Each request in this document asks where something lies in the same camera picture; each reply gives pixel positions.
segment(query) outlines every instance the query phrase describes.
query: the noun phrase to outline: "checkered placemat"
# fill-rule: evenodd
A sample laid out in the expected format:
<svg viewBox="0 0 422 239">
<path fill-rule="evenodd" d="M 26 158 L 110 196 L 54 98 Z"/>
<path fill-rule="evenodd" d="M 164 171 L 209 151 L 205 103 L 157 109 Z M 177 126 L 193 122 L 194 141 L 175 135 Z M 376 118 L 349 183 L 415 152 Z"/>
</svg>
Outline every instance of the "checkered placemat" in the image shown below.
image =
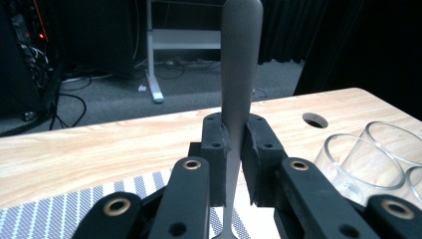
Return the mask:
<svg viewBox="0 0 422 239">
<path fill-rule="evenodd" d="M 65 195 L 0 210 L 0 238 L 72 238 L 94 204 L 111 193 L 126 191 L 141 198 L 163 187 L 171 171 L 160 171 Z M 210 238 L 222 228 L 223 208 L 210 208 Z M 236 209 L 232 230 L 238 238 L 250 238 Z"/>
</svg>

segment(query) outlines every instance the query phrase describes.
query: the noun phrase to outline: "wooden table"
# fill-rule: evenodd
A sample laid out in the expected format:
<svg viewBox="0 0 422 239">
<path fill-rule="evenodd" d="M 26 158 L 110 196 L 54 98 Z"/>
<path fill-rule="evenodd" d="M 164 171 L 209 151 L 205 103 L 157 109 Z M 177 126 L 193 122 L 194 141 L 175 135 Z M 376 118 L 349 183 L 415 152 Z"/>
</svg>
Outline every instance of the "wooden table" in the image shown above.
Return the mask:
<svg viewBox="0 0 422 239">
<path fill-rule="evenodd" d="M 189 142 L 200 141 L 204 117 L 216 112 L 220 109 L 0 138 L 0 208 L 171 168 L 187 155 Z M 374 120 L 422 136 L 421 121 L 360 89 L 256 102 L 251 113 L 268 121 L 289 156 L 310 161 L 330 135 L 359 135 Z M 310 126 L 305 113 L 325 118 L 328 127 Z M 237 198 L 249 201 L 243 177 Z"/>
</svg>

